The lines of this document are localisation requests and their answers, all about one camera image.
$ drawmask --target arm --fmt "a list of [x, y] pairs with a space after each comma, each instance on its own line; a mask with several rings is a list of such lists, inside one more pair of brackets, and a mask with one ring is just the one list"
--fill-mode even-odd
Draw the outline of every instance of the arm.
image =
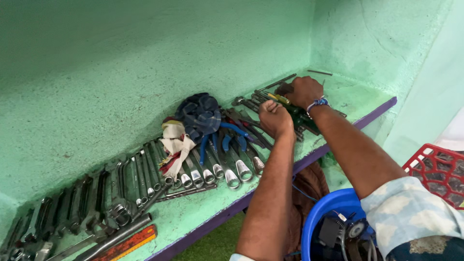
[[[304, 109], [323, 95], [322, 85], [311, 77], [297, 77], [292, 86], [294, 92], [287, 98]], [[407, 176], [379, 145], [329, 106], [314, 106], [309, 114], [360, 199], [391, 180]]]
[[238, 238], [235, 252], [256, 261], [280, 261], [288, 231], [293, 150], [293, 122], [282, 106], [263, 103], [259, 118], [276, 139]]

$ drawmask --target wristband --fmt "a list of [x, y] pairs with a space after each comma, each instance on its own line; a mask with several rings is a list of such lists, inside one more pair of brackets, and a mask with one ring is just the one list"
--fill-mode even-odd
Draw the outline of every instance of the wristband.
[[308, 106], [308, 108], [306, 109], [306, 113], [308, 114], [308, 116], [309, 116], [309, 111], [311, 110], [311, 108], [316, 105], [327, 105], [331, 107], [329, 104], [329, 101], [326, 98], [324, 98], [324, 96], [322, 96], [319, 99], [315, 99], [314, 102]]

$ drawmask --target hand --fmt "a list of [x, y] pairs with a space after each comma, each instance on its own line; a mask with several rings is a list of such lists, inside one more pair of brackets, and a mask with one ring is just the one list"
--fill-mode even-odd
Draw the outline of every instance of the hand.
[[259, 107], [261, 127], [275, 140], [281, 137], [295, 138], [293, 120], [288, 111], [272, 100], [265, 101]]
[[324, 95], [324, 87], [310, 76], [296, 77], [291, 85], [293, 93], [287, 93], [285, 97], [298, 107], [307, 109], [314, 100]]

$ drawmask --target bucket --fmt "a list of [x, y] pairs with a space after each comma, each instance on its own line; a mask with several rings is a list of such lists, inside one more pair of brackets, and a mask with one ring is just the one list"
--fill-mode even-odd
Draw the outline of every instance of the bucket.
[[356, 215], [353, 218], [354, 220], [366, 217], [366, 213], [362, 210], [361, 202], [354, 192], [354, 189], [336, 190], [324, 196], [314, 205], [308, 215], [308, 218], [306, 218], [301, 238], [302, 261], [311, 260], [310, 247], [314, 228], [322, 216], [332, 210], [343, 214], [345, 217], [356, 212]]

